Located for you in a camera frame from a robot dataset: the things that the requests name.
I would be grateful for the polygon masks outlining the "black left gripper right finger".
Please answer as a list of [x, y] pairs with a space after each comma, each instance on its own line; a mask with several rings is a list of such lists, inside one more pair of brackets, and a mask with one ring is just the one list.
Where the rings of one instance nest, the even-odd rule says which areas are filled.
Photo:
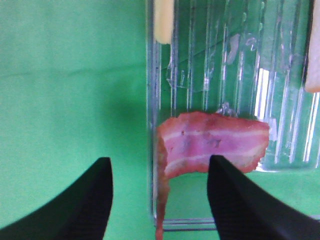
[[221, 240], [318, 240], [320, 223], [276, 199], [221, 155], [210, 157], [207, 197]]

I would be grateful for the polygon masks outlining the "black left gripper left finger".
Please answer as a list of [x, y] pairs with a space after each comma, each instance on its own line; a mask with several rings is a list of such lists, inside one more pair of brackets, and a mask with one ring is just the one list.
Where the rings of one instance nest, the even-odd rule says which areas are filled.
[[102, 240], [113, 203], [108, 157], [98, 158], [73, 184], [29, 215], [0, 230], [2, 240]]

